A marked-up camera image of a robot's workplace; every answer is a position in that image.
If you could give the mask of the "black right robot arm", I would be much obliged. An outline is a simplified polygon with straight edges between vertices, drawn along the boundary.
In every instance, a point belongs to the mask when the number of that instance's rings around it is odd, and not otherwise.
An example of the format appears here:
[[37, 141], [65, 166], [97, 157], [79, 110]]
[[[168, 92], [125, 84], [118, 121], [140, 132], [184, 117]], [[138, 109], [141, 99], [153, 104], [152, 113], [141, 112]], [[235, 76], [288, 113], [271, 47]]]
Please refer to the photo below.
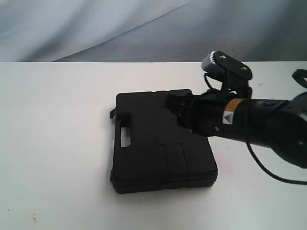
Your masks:
[[230, 93], [168, 95], [164, 106], [179, 126], [272, 149], [286, 162], [307, 167], [307, 95], [292, 100], [248, 99]]

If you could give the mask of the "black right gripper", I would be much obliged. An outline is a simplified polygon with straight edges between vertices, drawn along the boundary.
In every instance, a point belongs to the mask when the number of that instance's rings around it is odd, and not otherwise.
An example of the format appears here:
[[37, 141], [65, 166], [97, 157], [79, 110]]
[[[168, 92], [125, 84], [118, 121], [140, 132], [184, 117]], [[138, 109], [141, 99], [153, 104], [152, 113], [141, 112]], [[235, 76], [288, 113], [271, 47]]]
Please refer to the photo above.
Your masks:
[[204, 137], [246, 139], [249, 100], [234, 93], [173, 95], [165, 98], [165, 108], [179, 113], [177, 124]]

